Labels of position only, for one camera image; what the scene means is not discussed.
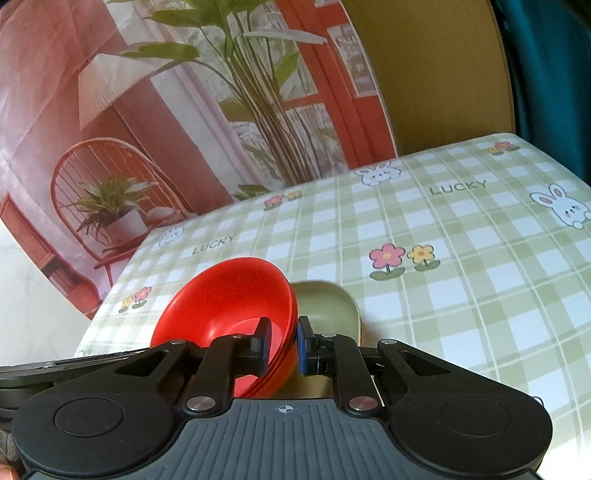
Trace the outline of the green square plate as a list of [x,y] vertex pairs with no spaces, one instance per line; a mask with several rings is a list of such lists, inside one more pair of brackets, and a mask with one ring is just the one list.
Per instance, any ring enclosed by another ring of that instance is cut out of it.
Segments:
[[307,316],[317,334],[335,333],[362,343],[361,314],[355,299],[338,284],[307,280],[291,285],[297,299],[297,311]]

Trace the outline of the red bowl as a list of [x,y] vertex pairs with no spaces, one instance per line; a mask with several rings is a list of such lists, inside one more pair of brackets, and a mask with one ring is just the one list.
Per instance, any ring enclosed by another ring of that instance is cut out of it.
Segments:
[[263,317],[270,319],[270,358],[286,353],[297,320],[290,282],[269,261],[225,260],[199,273],[173,296],[150,345],[181,339],[206,347],[221,336],[252,334]]
[[297,300],[294,289],[290,288],[290,302],[287,318],[276,315],[271,318],[270,358],[266,374],[262,377],[243,376],[235,380],[235,397],[263,399],[276,395],[287,382],[296,365],[296,345],[294,345],[294,325],[297,323]]

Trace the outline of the green plaid bunny tablecloth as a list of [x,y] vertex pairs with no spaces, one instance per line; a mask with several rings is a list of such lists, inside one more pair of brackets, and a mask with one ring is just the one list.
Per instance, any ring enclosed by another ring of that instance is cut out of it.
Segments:
[[590,450],[590,188],[493,134],[153,231],[81,340],[145,346],[172,296],[222,260],[341,285],[367,341],[398,338],[539,397],[554,444]]

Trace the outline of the printed room backdrop cloth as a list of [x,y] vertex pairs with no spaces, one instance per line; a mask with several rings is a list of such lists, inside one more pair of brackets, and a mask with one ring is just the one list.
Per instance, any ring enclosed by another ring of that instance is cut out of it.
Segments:
[[1,218],[87,317],[152,228],[396,154],[341,1],[1,5]]

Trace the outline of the yellow wooden panel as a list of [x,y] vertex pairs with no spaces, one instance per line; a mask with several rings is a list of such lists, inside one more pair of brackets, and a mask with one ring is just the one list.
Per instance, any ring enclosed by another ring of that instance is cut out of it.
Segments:
[[516,130],[493,5],[478,0],[346,1],[398,153]]

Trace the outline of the teal curtain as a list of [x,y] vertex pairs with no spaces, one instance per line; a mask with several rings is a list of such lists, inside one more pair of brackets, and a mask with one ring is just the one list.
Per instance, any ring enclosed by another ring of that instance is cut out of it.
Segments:
[[520,137],[590,181],[590,3],[493,1]]

